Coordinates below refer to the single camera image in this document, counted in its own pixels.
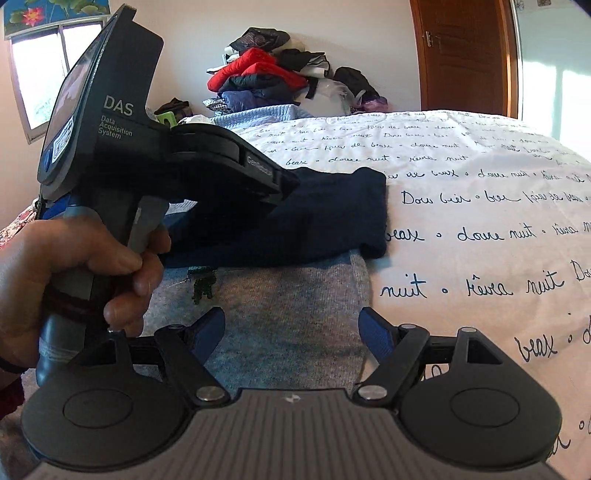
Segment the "brown door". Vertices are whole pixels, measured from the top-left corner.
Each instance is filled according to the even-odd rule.
[[[517,116],[510,0],[411,0],[423,110]]]

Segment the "device handle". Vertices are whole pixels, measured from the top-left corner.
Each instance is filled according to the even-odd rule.
[[[99,192],[92,195],[91,202],[80,198],[71,200],[63,216],[95,218],[124,245],[141,253],[147,247],[150,232],[161,223],[168,207],[167,201],[156,197]],[[36,370],[39,386],[107,330],[102,312],[115,293],[115,280],[94,275],[86,267],[52,277],[42,308]]]

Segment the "door handle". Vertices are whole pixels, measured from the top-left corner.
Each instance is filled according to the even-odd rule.
[[[432,47],[433,46],[433,37],[431,36],[431,32],[426,31],[425,32],[425,40],[427,40],[427,47]]]

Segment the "wall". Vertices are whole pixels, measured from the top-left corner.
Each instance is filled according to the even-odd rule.
[[[4,31],[0,28],[1,38]],[[37,166],[43,140],[32,145],[22,131],[14,99],[8,42],[0,40],[0,229],[37,197]]]
[[[591,160],[591,17],[571,0],[522,0],[517,18],[524,121]]]
[[[121,1],[111,0],[115,11]],[[149,106],[172,97],[196,113],[214,96],[205,70],[221,64],[223,49],[248,27],[285,30],[311,51],[325,51],[334,69],[361,70],[396,110],[420,110],[417,48],[408,0],[129,0],[136,21],[165,46]]]

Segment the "display screen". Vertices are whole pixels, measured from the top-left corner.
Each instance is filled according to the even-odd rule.
[[[60,93],[57,95],[56,105],[51,114],[47,133],[45,135],[45,142],[43,150],[51,144],[56,135],[61,131],[68,120],[74,114],[80,96],[84,90],[86,79],[95,59],[95,54],[102,45],[102,41],[110,30],[113,22],[110,22],[103,31],[92,41],[90,46],[82,54],[80,59],[76,62],[70,73],[64,79],[61,85]]]

